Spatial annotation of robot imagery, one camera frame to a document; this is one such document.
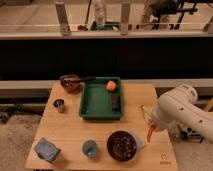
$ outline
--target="dark bowl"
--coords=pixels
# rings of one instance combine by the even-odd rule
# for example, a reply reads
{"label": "dark bowl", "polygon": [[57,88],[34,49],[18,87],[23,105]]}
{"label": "dark bowl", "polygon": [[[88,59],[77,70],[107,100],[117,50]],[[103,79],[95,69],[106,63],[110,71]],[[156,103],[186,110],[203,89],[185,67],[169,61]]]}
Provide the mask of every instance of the dark bowl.
{"label": "dark bowl", "polygon": [[126,131],[116,131],[108,138],[107,150],[115,160],[128,161],[135,156],[137,144],[130,133]]}

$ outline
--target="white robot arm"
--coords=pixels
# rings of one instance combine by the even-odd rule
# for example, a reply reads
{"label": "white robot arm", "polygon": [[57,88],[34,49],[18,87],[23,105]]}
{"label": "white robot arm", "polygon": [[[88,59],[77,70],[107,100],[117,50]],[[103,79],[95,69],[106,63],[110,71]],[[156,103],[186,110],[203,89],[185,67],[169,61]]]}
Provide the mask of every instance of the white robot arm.
{"label": "white robot arm", "polygon": [[186,84],[161,95],[158,107],[151,114],[148,142],[154,130],[165,129],[173,120],[185,124],[213,142],[213,116],[193,105],[197,99],[196,90]]}

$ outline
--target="floor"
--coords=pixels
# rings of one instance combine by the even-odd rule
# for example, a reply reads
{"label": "floor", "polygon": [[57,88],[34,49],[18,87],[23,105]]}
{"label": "floor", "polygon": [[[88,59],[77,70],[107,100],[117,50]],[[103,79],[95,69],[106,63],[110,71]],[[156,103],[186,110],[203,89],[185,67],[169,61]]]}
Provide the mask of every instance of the floor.
{"label": "floor", "polygon": [[[24,165],[40,119],[25,114],[0,124],[0,171],[30,171]],[[212,171],[213,144],[205,140],[201,144],[182,141],[175,136],[175,127],[169,132],[179,171]]]}

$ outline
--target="bottle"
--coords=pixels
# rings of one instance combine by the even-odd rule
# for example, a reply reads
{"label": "bottle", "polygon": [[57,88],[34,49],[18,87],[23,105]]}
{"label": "bottle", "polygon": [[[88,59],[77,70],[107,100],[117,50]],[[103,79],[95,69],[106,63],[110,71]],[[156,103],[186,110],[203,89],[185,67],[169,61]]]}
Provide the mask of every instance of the bottle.
{"label": "bottle", "polygon": [[95,21],[98,30],[103,30],[106,22],[106,2],[105,0],[94,0]]}

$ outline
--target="small bowl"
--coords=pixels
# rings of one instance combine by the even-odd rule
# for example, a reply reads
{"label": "small bowl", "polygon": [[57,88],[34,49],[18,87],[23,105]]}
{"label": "small bowl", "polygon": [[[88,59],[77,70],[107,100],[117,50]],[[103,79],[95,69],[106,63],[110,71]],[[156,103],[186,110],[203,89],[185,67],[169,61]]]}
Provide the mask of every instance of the small bowl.
{"label": "small bowl", "polygon": [[135,156],[137,143],[130,133],[126,131],[116,131],[108,138],[107,150],[115,160],[128,161]]}
{"label": "small bowl", "polygon": [[78,75],[69,74],[60,77],[61,86],[66,90],[67,93],[72,93],[81,87],[80,83],[73,83],[69,79],[80,79]]}

